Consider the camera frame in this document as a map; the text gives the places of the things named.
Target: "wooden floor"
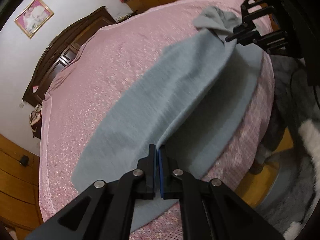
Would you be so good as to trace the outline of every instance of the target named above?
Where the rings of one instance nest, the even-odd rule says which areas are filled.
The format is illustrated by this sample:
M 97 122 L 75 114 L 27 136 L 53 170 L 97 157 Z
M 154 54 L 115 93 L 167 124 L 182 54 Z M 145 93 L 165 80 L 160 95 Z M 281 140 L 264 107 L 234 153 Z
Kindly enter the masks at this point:
M 283 138 L 275 152 L 281 152 L 293 147 L 293 141 L 288 129 L 285 130 Z M 253 175 L 249 172 L 241 180 L 236 193 L 252 208 L 256 207 L 266 197 L 278 174 L 278 163 L 267 163 L 262 172 Z
M 24 167 L 22 156 L 29 158 Z M 39 164 L 37 155 L 0 134 L 0 221 L 16 232 L 18 240 L 43 223 L 39 207 Z

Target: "white wall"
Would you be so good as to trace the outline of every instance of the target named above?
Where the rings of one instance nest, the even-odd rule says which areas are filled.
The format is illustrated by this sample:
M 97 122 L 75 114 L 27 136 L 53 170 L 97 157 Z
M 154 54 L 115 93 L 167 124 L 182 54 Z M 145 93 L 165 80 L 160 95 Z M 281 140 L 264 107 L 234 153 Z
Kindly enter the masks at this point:
M 61 31 L 100 6 L 113 18 L 131 10 L 119 0 L 43 0 L 55 14 L 29 39 L 14 20 L 32 1 L 24 0 L 0 31 L 0 133 L 39 155 L 40 140 L 32 139 L 28 120 L 33 107 L 19 104 L 42 53 Z

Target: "metal screw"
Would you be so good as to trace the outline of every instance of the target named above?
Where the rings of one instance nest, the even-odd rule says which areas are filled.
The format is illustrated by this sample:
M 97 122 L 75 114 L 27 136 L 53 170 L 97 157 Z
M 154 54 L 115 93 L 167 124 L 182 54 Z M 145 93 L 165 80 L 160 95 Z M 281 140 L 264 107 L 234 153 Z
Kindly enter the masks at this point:
M 220 179 L 213 179 L 211 180 L 211 184 L 218 187 L 222 184 L 222 182 Z
M 134 176 L 138 177 L 138 176 L 141 176 L 143 174 L 143 171 L 140 170 L 140 169 L 135 169 L 132 173 L 133 173 Z
M 104 187 L 105 185 L 105 182 L 103 180 L 97 180 L 95 183 L 94 183 L 94 186 L 96 188 L 101 188 L 101 187 Z
M 173 174 L 174 174 L 175 176 L 181 176 L 181 175 L 183 174 L 183 170 L 175 169 L 175 170 L 173 171 Z

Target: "gray cloth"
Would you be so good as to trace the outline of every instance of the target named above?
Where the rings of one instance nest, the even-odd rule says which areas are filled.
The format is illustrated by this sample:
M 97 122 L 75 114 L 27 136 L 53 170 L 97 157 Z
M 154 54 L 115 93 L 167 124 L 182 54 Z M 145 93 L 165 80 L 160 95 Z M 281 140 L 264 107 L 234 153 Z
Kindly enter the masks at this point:
M 240 22 L 233 13 L 209 7 L 194 20 L 196 35 L 164 49 L 82 152 L 71 177 L 78 192 L 134 169 L 151 143 L 166 144 L 167 154 L 196 178 L 206 174 L 240 124 L 260 74 L 259 47 L 224 41 Z M 174 203 L 159 197 L 137 201 L 131 230 Z
M 284 233 L 292 221 L 306 222 L 305 215 L 314 197 L 314 167 L 303 146 L 298 129 L 307 119 L 312 119 L 314 124 L 318 124 L 320 110 L 316 105 L 313 89 L 307 84 L 305 66 L 301 61 L 272 55 L 271 62 L 275 75 L 275 101 L 262 144 L 265 148 L 274 150 L 282 138 L 284 128 L 288 126 L 294 142 L 292 155 L 297 155 L 301 163 L 297 181 L 292 189 L 276 206 L 260 215 Z M 261 149 L 256 156 L 260 163 L 269 153 L 263 151 L 263 147 Z
M 292 221 L 303 221 L 311 204 L 315 172 L 308 155 L 304 155 L 300 163 L 300 173 L 292 189 L 287 192 L 282 201 L 267 212 L 260 215 L 280 233 L 284 233 Z

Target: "wooden headboard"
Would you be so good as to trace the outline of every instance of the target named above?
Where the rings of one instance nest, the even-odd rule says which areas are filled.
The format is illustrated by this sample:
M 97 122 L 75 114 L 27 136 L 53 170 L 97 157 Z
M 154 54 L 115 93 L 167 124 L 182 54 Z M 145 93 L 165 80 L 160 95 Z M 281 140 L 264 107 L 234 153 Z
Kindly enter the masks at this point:
M 22 100 L 32 106 L 40 104 L 56 74 L 76 57 L 80 47 L 98 29 L 115 23 L 105 7 L 101 6 L 62 31 L 42 54 Z M 35 93 L 34 86 L 39 86 Z

